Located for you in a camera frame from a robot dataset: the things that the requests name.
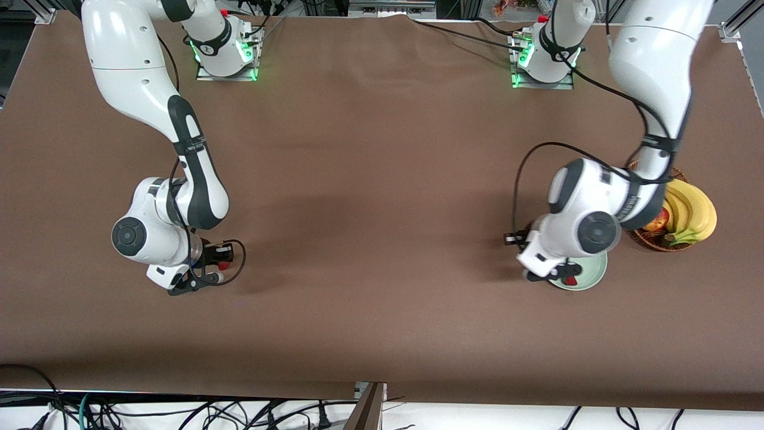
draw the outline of wicker basket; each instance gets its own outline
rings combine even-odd
[[[629,165],[629,168],[634,169],[636,167],[636,162],[633,162],[631,165]],[[679,179],[680,181],[687,182],[688,184],[690,181],[687,180],[685,177],[685,174],[681,172],[681,170],[677,168],[672,168],[671,173],[672,178]],[[665,230],[659,230],[656,232],[649,232],[642,229],[638,230],[630,230],[626,232],[632,239],[634,239],[638,244],[646,247],[647,249],[651,249],[653,251],[658,252],[678,252],[678,251],[684,251],[685,249],[689,248],[690,246],[693,246],[694,243],[678,243],[674,246],[668,246],[663,242],[663,236],[666,235]]]

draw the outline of apple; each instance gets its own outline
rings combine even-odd
[[[662,207],[658,216],[654,220],[647,223],[647,225],[642,228],[646,231],[658,231],[662,229],[663,227],[665,227],[668,221],[669,221],[669,212],[666,210],[665,207]]]

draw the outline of wire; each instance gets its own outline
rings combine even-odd
[[[458,31],[453,31],[453,30],[450,30],[448,28],[438,27],[437,25],[432,25],[432,24],[427,23],[427,22],[422,22],[422,21],[417,21],[417,20],[413,20],[413,21],[416,22],[419,25],[424,25],[425,27],[430,27],[430,28],[434,28],[436,30],[445,31],[446,33],[456,34],[457,36],[466,37],[467,39],[472,39],[473,41],[483,42],[485,44],[492,44],[492,45],[495,45],[495,46],[498,46],[498,47],[503,47],[503,48],[506,48],[506,49],[509,49],[509,50],[516,50],[518,52],[523,50],[521,47],[510,46],[508,44],[500,44],[499,42],[489,41],[488,39],[482,39],[480,37],[475,37],[475,36],[472,36],[470,34],[459,33]]]
[[[573,409],[573,413],[568,417],[568,422],[565,423],[565,425],[560,428],[560,430],[569,430],[571,427],[571,424],[573,424],[573,420],[575,419],[575,416],[578,415],[578,413],[581,411],[580,406],[576,406],[575,409]]]
[[[265,428],[265,430],[275,430],[277,428],[277,425],[279,425],[279,423],[283,422],[284,420],[292,418],[295,415],[299,415],[301,412],[305,412],[305,411],[310,410],[310,409],[318,408],[319,405],[321,405],[321,404],[323,404],[324,406],[333,406],[333,405],[354,405],[356,403],[358,403],[358,402],[355,401],[355,400],[338,400],[336,402],[323,402],[323,403],[315,404],[313,406],[306,406],[306,407],[304,407],[304,408],[302,408],[300,410],[297,410],[295,412],[290,412],[290,413],[288,413],[286,415],[282,415],[281,417],[276,419],[276,421],[274,421],[272,424],[270,424],[267,428]]]
[[[26,364],[16,364],[16,363],[3,363],[0,364],[0,369],[23,369],[27,370],[32,373],[36,373],[39,377],[45,380],[45,383],[48,384],[50,389],[53,391],[53,395],[56,397],[56,401],[58,402],[59,406],[61,407],[61,410],[64,411],[64,417],[63,417],[63,429],[67,430],[69,428],[69,420],[66,419],[66,406],[63,403],[63,400],[61,400],[61,396],[59,396],[58,389],[53,384],[53,381],[50,380],[50,378],[42,371],[39,370],[36,367],[28,366]]]
[[[260,27],[256,28],[253,31],[250,31],[248,33],[244,33],[244,37],[250,37],[252,34],[256,34],[258,31],[262,30],[263,27],[265,27],[265,23],[268,22],[268,18],[270,18],[270,15],[265,15],[265,19],[263,20],[263,23],[260,24]]]
[[[557,12],[557,3],[558,2],[555,2],[554,5],[552,6],[552,13],[551,13],[551,17],[550,17],[550,19],[552,20],[552,27],[551,27],[551,29],[552,29],[552,42],[555,44],[555,46],[559,46],[557,44],[557,37],[555,36],[555,13]],[[609,93],[615,94],[616,96],[623,97],[624,99],[629,100],[630,102],[634,103],[638,107],[640,107],[640,108],[644,109],[645,111],[647,111],[650,115],[652,115],[653,118],[656,119],[658,124],[660,124],[661,129],[663,129],[663,132],[666,134],[666,137],[669,137],[669,138],[671,137],[671,135],[669,134],[669,128],[666,127],[666,124],[663,122],[663,119],[661,119],[661,117],[658,115],[658,113],[656,113],[656,111],[651,109],[646,104],[640,102],[638,99],[635,99],[634,97],[629,96],[628,94],[621,93],[618,90],[610,88],[607,85],[604,85],[602,83],[597,82],[596,80],[591,79],[590,77],[584,75],[582,72],[578,71],[578,68],[573,67],[573,65],[571,65],[570,62],[568,62],[568,58],[567,57],[563,57],[563,56],[561,56],[561,57],[562,57],[562,61],[565,63],[565,65],[568,66],[568,68],[571,70],[571,72],[579,75],[583,80],[589,82],[592,85],[595,85],[595,86],[601,88],[602,90],[605,90],[605,91],[607,91]],[[647,122],[646,121],[645,121],[645,134],[647,134]]]
[[[214,402],[207,402],[207,403],[201,405],[200,407],[194,409],[193,412],[191,412],[191,414],[189,416],[187,416],[186,419],[183,420],[183,422],[180,424],[180,427],[178,427],[178,430],[183,430],[183,428],[186,427],[186,425],[188,425],[189,422],[191,422],[193,417],[197,416],[201,411],[206,409],[207,406],[210,406],[213,403]]]
[[[178,75],[178,66],[177,64],[175,64],[175,57],[173,57],[173,53],[170,52],[170,49],[167,47],[167,44],[164,43],[164,41],[159,36],[159,34],[157,34],[157,38],[159,39],[159,43],[162,44],[162,47],[164,48],[165,52],[167,52],[167,56],[170,57],[170,62],[173,64],[173,71],[175,72],[175,90],[179,93],[180,92],[180,77]]]
[[[612,166],[610,166],[608,163],[606,163],[605,161],[601,160],[600,158],[595,157],[594,155],[590,154],[589,152],[584,151],[583,149],[576,148],[573,145],[569,145],[567,143],[562,143],[562,142],[544,142],[544,143],[539,143],[538,145],[536,145],[533,148],[531,148],[525,154],[525,156],[523,156],[523,160],[520,162],[520,166],[517,168],[517,174],[515,175],[514,189],[512,191],[512,213],[510,215],[511,216],[511,220],[510,221],[512,223],[512,233],[517,233],[517,221],[516,221],[516,217],[517,217],[517,195],[518,195],[518,190],[520,189],[520,177],[523,174],[523,168],[525,167],[525,163],[528,161],[530,156],[534,152],[536,152],[537,150],[539,150],[539,149],[541,149],[541,148],[543,148],[545,146],[559,146],[561,148],[570,149],[571,151],[575,151],[578,154],[581,154],[581,155],[585,156],[586,158],[590,158],[592,161],[595,161],[597,164],[602,166],[602,168],[608,170],[610,173],[615,174],[616,176],[619,176],[619,177],[621,177],[621,178],[623,178],[623,179],[625,179],[627,181],[631,181],[632,180],[631,177],[628,174],[625,174],[622,171],[617,170],[616,168],[613,168]],[[673,161],[673,155],[670,155],[670,157],[672,157],[672,158],[669,160],[669,163],[668,163],[669,166],[671,165],[671,163]],[[671,181],[671,178],[664,178],[664,179],[640,179],[639,183],[642,184],[642,185],[665,184],[665,183],[670,182],[670,181]],[[516,244],[520,248],[520,250],[525,249],[525,246],[521,243],[521,241],[517,241]]]
[[[85,430],[85,405],[87,404],[90,393],[83,396],[83,399],[79,402],[79,430]]]
[[[304,416],[308,420],[308,430],[312,430],[313,424],[310,422],[310,417],[308,414],[300,412],[299,415]]]
[[[674,420],[671,421],[671,430],[676,430],[676,423],[679,422],[681,415],[684,413],[685,413],[684,409],[679,409],[679,412],[676,412],[676,416],[674,416]]]
[[[459,0],[456,0],[454,2],[454,5],[445,13],[445,15],[443,15],[443,19],[447,19],[448,16],[451,14],[451,12],[453,12],[454,9],[456,9],[456,6],[458,6],[460,3],[461,2]]]
[[[178,164],[180,163],[179,158],[175,158],[175,164],[173,164],[173,170],[170,172],[170,188],[173,186],[173,179],[175,178],[175,172],[178,169]],[[175,197],[172,197],[171,199],[173,201],[173,208],[175,209],[175,212],[178,215],[178,220],[180,221],[180,225],[183,226],[183,231],[186,232],[186,243],[188,244],[188,257],[189,262],[191,260],[191,232],[189,231],[188,225],[186,225],[186,221],[183,219],[183,215],[180,214],[180,208],[178,207],[178,202],[175,200]],[[226,279],[223,282],[207,282],[204,279],[201,279],[199,276],[196,275],[194,272],[193,266],[189,264],[189,271],[188,273],[190,276],[197,282],[202,283],[203,285],[212,286],[212,285],[226,285],[233,282],[239,274],[241,274],[241,271],[244,269],[244,265],[247,263],[247,248],[244,246],[244,244],[238,240],[238,239],[228,239],[223,240],[222,245],[228,244],[228,243],[237,243],[241,247],[241,264],[239,265],[238,270],[236,273],[230,278]]]
[[[479,16],[476,16],[475,18],[472,18],[472,20],[473,21],[482,22],[483,24],[487,25],[491,30],[496,31],[498,34],[503,34],[505,36],[511,36],[511,35],[513,35],[515,33],[515,31],[520,31],[520,30],[522,30],[524,28],[524,27],[520,27],[517,30],[505,31],[505,30],[502,30],[501,28],[498,28],[496,25],[494,25],[493,22],[488,21],[485,18],[481,18]]]
[[[630,422],[628,422],[623,415],[620,413],[620,408],[616,408],[616,414],[618,414],[618,419],[621,420],[623,424],[625,424],[627,427],[631,428],[632,430],[639,430],[639,420],[636,419],[636,413],[634,413],[634,409],[626,408],[629,410],[629,413],[631,414],[631,418],[634,419],[634,424],[632,425]]]

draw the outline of green plate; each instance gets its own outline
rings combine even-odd
[[[571,259],[571,261],[581,265],[581,274],[575,277],[575,280],[578,281],[578,285],[565,285],[562,283],[562,279],[549,281],[552,285],[564,290],[579,292],[594,287],[602,277],[605,276],[605,269],[607,269],[607,252],[603,252],[599,256]]]

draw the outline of banana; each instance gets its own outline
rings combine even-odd
[[[674,233],[676,231],[675,228],[672,227],[672,223],[676,221],[674,219],[674,210],[671,207],[671,204],[669,204],[669,201],[665,198],[663,199],[663,209],[666,209],[668,212],[668,222],[666,223],[666,230],[668,230],[669,233]]]
[[[691,208],[681,197],[668,187],[666,188],[665,199],[668,201],[668,204],[671,205],[672,213],[674,214],[674,221],[671,221],[671,218],[669,218],[671,228],[667,227],[667,230],[670,233],[680,233],[685,231],[689,227],[690,219],[692,218]]]
[[[716,208],[708,196],[694,185],[678,180],[669,182],[666,191],[666,200],[673,203],[673,209],[679,212],[675,231],[667,235],[666,239],[672,245],[707,239],[717,225]]]

